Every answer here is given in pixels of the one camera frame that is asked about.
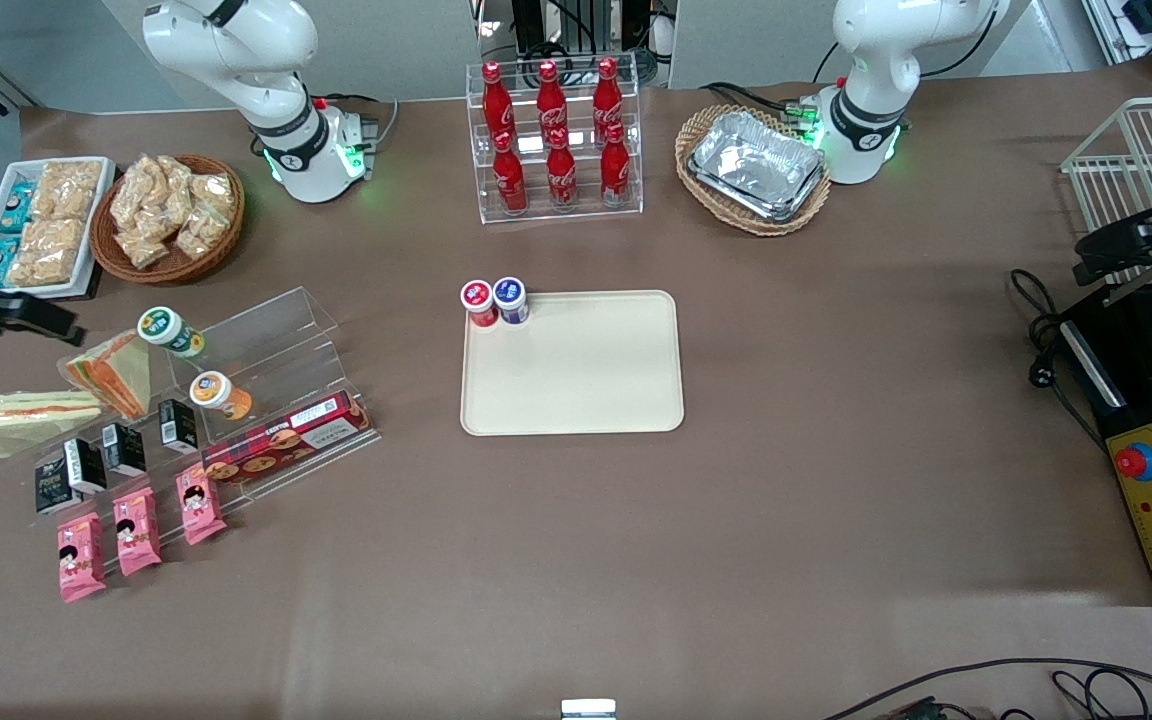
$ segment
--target pink snack package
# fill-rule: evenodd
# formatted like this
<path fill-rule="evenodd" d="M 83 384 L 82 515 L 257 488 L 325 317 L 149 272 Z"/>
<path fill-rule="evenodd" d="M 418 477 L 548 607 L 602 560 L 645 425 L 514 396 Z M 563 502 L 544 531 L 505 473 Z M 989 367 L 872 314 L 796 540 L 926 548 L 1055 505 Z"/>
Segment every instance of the pink snack package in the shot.
<path fill-rule="evenodd" d="M 56 529 L 60 546 L 60 600 L 73 602 L 105 589 L 100 515 L 89 511 Z"/>
<path fill-rule="evenodd" d="M 189 544 L 204 541 L 225 529 L 217 486 L 202 469 L 202 462 L 177 475 L 177 498 L 180 523 L 184 525 L 184 539 Z"/>
<path fill-rule="evenodd" d="M 118 566 L 124 576 L 162 562 L 154 488 L 138 488 L 114 501 L 114 532 L 118 535 Z"/>

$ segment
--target coca-cola bottle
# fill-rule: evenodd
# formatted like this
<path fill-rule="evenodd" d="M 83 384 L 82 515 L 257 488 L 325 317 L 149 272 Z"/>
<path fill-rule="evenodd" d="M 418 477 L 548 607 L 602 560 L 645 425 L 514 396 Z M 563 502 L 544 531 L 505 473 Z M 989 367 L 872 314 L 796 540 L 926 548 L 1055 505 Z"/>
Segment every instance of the coca-cola bottle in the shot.
<path fill-rule="evenodd" d="M 509 91 L 500 85 L 500 65 L 483 63 L 483 116 L 488 122 L 488 135 L 495 142 L 498 135 L 503 135 L 513 142 L 516 131 L 513 127 L 513 100 Z"/>
<path fill-rule="evenodd" d="M 630 200 L 630 151 L 626 150 L 626 127 L 607 126 L 602 146 L 602 205 L 622 209 Z"/>
<path fill-rule="evenodd" d="M 567 149 L 567 128 L 550 129 L 545 137 L 550 141 L 550 159 L 545 160 L 550 170 L 550 202 L 558 213 L 571 213 L 576 209 L 576 159 Z"/>
<path fill-rule="evenodd" d="M 616 85 L 616 59 L 598 61 L 598 88 L 594 89 L 594 144 L 601 146 L 607 127 L 621 122 L 621 86 Z"/>
<path fill-rule="evenodd" d="M 513 153 L 511 137 L 500 132 L 492 138 L 497 156 L 492 161 L 492 170 L 497 176 L 497 190 L 503 203 L 503 213 L 521 215 L 526 213 L 526 187 L 522 182 L 522 162 Z"/>
<path fill-rule="evenodd" d="M 540 137 L 550 147 L 550 131 L 563 129 L 567 138 L 567 97 L 558 86 L 558 65 L 553 60 L 540 61 L 540 91 L 536 92 L 536 113 L 540 115 Z"/>

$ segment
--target acrylic display rack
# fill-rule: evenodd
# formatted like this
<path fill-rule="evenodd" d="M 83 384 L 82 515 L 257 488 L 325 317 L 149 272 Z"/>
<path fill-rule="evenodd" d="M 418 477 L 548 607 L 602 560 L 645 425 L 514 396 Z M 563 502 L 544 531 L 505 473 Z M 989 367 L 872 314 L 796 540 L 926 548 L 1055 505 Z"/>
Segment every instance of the acrylic display rack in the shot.
<path fill-rule="evenodd" d="M 113 498 L 145 487 L 154 487 L 156 514 L 159 521 L 159 536 L 164 547 L 183 537 L 183 525 L 180 523 L 180 506 L 175 497 L 175 477 L 190 465 L 202 462 L 200 452 L 182 455 L 162 447 L 157 420 L 157 407 L 167 397 L 184 402 L 195 410 L 198 420 L 198 445 L 200 450 L 233 438 L 244 430 L 273 420 L 278 416 L 296 410 L 297 407 L 310 406 L 318 397 L 326 397 L 333 392 L 346 391 L 351 397 L 359 397 L 358 388 L 349 382 L 340 358 L 328 333 L 338 327 L 332 316 L 326 314 L 319 302 L 298 287 L 286 291 L 264 304 L 235 314 L 222 323 L 202 329 L 206 348 L 202 356 L 183 361 L 168 355 L 159 348 L 151 348 L 151 365 L 160 361 L 168 365 L 170 379 L 160 381 L 165 386 L 156 392 L 150 401 L 150 415 L 137 420 L 124 420 L 115 414 L 103 414 L 77 432 L 52 438 L 36 450 L 14 455 L 0 467 L 0 473 L 12 473 L 28 487 L 24 497 L 33 494 L 33 469 L 41 462 L 59 458 L 61 445 L 67 439 L 78 437 L 93 446 L 100 446 L 101 429 L 109 423 L 122 423 L 141 432 L 145 442 L 145 460 L 147 472 L 131 478 L 106 470 L 108 491 L 97 493 L 82 505 L 56 511 L 54 515 L 35 515 L 31 526 L 50 530 L 55 538 L 55 528 L 68 520 L 97 511 L 101 518 L 101 548 L 105 555 L 106 577 L 118 574 L 118 544 L 114 535 Z M 151 367 L 151 378 L 156 377 Z M 227 420 L 221 414 L 202 410 L 187 400 L 189 382 L 202 370 L 220 370 L 229 377 L 237 387 L 251 393 L 253 410 L 242 420 Z M 314 470 L 334 460 L 340 460 L 369 445 L 380 434 L 374 427 L 365 430 L 303 458 L 297 464 L 285 470 L 270 473 L 256 480 L 243 483 L 217 483 L 215 492 L 221 502 L 221 514 L 229 518 L 235 511 L 248 503 L 260 500 L 279 488 L 289 486 Z"/>
<path fill-rule="evenodd" d="M 594 89 L 598 88 L 598 60 L 607 55 L 554 58 L 558 82 L 567 96 L 567 136 L 576 159 L 576 187 L 579 200 L 575 209 L 558 213 L 550 204 L 550 180 L 540 137 L 540 120 L 536 115 L 536 92 L 540 86 L 541 60 L 500 63 L 500 82 L 513 99 L 513 118 L 518 137 L 515 143 L 526 184 L 526 213 L 507 215 L 497 190 L 492 161 L 495 150 L 483 116 L 483 65 L 467 67 L 467 107 L 470 118 L 470 150 L 473 156 L 473 179 L 479 195 L 479 218 L 483 223 L 541 218 L 573 218 L 641 213 L 643 211 L 643 128 L 639 112 L 639 69 L 632 53 L 612 54 L 620 67 L 621 123 L 626 127 L 626 150 L 630 152 L 630 197 L 622 209 L 602 205 L 602 147 L 594 145 Z"/>

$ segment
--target brown table surface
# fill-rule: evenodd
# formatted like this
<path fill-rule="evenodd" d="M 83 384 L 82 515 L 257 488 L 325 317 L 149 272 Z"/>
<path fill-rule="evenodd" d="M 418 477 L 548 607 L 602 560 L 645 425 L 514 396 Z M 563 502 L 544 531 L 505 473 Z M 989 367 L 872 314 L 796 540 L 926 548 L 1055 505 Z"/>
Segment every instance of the brown table surface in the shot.
<path fill-rule="evenodd" d="M 73 606 L 28 478 L 0 477 L 0 717 L 499 719 L 614 697 L 626 719 L 810 720 L 996 655 L 1152 670 L 1115 482 L 1025 382 L 1029 311 L 1005 289 L 1020 265 L 1078 297 L 1058 164 L 1140 94 L 1152 63 L 925 83 L 881 176 L 772 241 L 675 177 L 700 91 L 645 93 L 643 215 L 490 228 L 458 101 L 404 105 L 374 181 L 321 206 L 275 187 L 236 113 L 29 111 L 29 158 L 202 152 L 247 182 L 236 256 L 188 287 L 106 279 L 73 305 L 96 338 L 147 305 L 207 325 L 303 285 L 384 439 Z M 456 290 L 502 274 L 670 291 L 684 425 L 467 435 Z M 3 338 L 0 391 L 61 387 L 65 351 Z M 919 692 L 1066 713 L 1038 669 Z"/>

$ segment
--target robotic arm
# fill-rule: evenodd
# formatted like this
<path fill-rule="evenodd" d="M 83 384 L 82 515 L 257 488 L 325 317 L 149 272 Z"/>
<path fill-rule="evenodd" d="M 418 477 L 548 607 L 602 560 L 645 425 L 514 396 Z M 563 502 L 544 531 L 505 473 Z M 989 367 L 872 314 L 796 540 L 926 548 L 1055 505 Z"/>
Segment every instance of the robotic arm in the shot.
<path fill-rule="evenodd" d="M 833 33 L 851 54 L 841 88 L 817 96 L 829 176 L 854 184 L 878 174 L 922 68 L 914 51 L 983 32 L 1010 0 L 838 0 Z"/>
<path fill-rule="evenodd" d="M 142 21 L 150 54 L 223 94 L 260 136 L 291 197 L 332 200 L 364 177 L 358 115 L 311 99 L 296 70 L 319 45 L 293 0 L 169 0 Z"/>

